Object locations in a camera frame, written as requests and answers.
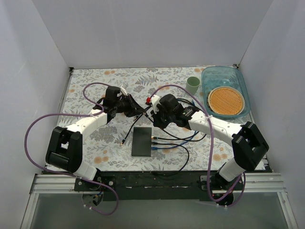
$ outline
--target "white wall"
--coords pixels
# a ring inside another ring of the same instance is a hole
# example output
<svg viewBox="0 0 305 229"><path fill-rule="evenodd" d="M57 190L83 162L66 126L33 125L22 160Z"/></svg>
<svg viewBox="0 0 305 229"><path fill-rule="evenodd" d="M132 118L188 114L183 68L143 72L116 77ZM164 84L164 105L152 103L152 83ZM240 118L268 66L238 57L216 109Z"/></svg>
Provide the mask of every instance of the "white wall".
<svg viewBox="0 0 305 229"><path fill-rule="evenodd" d="M36 169L23 139L37 117L55 112L68 67L31 0L0 0L0 228L19 228ZM42 165L54 119L30 134L29 150Z"/></svg>
<svg viewBox="0 0 305 229"><path fill-rule="evenodd" d="M239 63L272 0L33 0L75 68Z"/></svg>
<svg viewBox="0 0 305 229"><path fill-rule="evenodd" d="M305 1L274 0L241 62L269 163L305 228Z"/></svg>

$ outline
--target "blue tray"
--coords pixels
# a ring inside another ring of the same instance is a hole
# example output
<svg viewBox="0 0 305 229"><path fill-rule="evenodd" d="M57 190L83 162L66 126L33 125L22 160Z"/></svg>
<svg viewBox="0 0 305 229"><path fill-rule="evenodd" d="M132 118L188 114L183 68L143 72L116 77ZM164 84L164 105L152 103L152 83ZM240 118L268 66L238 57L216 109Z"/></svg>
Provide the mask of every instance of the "blue tray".
<svg viewBox="0 0 305 229"><path fill-rule="evenodd" d="M244 109L240 114L237 115L225 115L217 114L213 112L207 103L207 98L211 90L220 86L228 86L238 90L244 97ZM244 83L244 77L242 73L231 67L224 66L213 66L207 67L202 72L202 89L203 89L203 100L204 106L207 112L214 117L219 117L223 119L238 118L247 115L250 112L250 101Z"/></svg>

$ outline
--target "orange round object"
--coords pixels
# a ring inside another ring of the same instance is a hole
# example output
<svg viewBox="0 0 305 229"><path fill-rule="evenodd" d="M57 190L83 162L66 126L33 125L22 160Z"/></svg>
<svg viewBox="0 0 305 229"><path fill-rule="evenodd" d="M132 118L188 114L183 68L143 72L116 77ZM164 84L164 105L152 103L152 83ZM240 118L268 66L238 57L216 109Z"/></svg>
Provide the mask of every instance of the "orange round object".
<svg viewBox="0 0 305 229"><path fill-rule="evenodd" d="M238 115L244 109L242 94L232 87L217 87L208 97L210 108L220 115Z"/></svg>

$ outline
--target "transparent blue bin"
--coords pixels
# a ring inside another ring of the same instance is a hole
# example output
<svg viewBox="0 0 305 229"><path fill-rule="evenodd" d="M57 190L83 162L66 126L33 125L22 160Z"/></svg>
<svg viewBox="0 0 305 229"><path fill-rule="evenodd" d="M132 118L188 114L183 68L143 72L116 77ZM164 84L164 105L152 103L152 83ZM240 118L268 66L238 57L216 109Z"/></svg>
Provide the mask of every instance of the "transparent blue bin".
<svg viewBox="0 0 305 229"><path fill-rule="evenodd" d="M235 88L243 95L244 109L240 114L236 114L236 115L217 114L210 109L207 103L208 95L211 90L221 86ZM208 114L213 115L214 117L219 117L222 119L238 118L245 116L250 112L250 101L249 101L246 84L244 83L244 77L242 73L236 68L225 67L225 66L207 67L202 72L202 89L203 89L204 106Z"/></svg>

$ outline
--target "blue cable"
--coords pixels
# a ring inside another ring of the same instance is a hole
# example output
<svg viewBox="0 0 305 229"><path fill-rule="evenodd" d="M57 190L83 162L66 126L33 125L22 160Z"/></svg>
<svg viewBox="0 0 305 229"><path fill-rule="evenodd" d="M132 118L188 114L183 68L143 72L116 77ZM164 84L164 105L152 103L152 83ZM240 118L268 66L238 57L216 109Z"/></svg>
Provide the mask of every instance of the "blue cable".
<svg viewBox="0 0 305 229"><path fill-rule="evenodd" d="M196 133L198 133L198 131L195 131L195 132L194 132L194 134L193 134L193 136L190 138L190 140L193 139L193 137L194 137L194 135L195 135ZM159 147L154 147L154 146L153 146L153 147L152 147L152 150L157 150L157 149L174 149L174 148L177 148L177 147L179 147L179 146L182 146L182 145L184 145L184 144L186 144L186 143L188 143L188 141L183 142L183 143L181 143L181 144L178 145L178 146L172 146L172 147L166 147L166 148L164 148L164 147L159 148Z"/></svg>

